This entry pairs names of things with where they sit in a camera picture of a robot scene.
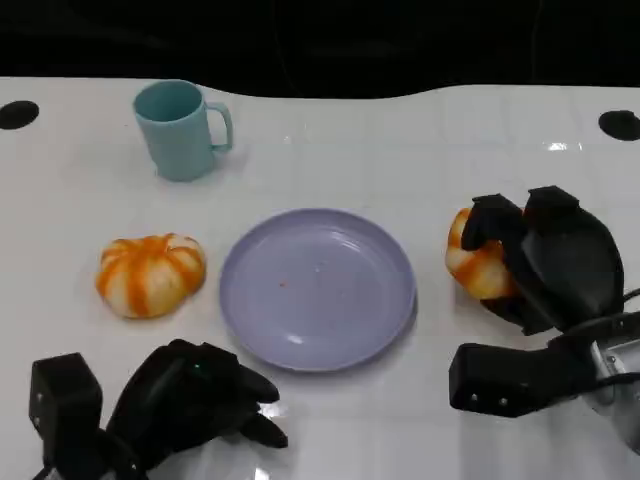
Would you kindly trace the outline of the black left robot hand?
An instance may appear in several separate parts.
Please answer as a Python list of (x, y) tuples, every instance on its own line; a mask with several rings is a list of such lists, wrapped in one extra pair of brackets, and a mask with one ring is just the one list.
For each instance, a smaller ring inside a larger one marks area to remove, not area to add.
[(236, 355), (182, 339), (155, 349), (124, 387), (107, 431), (149, 471), (170, 456), (241, 435), (283, 449), (288, 437), (260, 413), (280, 400), (277, 387)]

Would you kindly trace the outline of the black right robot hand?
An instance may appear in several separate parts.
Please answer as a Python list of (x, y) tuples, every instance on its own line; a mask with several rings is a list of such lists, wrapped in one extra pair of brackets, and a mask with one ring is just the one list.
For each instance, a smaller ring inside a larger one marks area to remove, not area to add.
[(473, 200), (463, 251), (493, 253), (505, 283), (480, 303), (533, 335), (624, 309), (623, 262), (610, 230), (558, 186), (534, 188), (525, 207), (501, 194)]

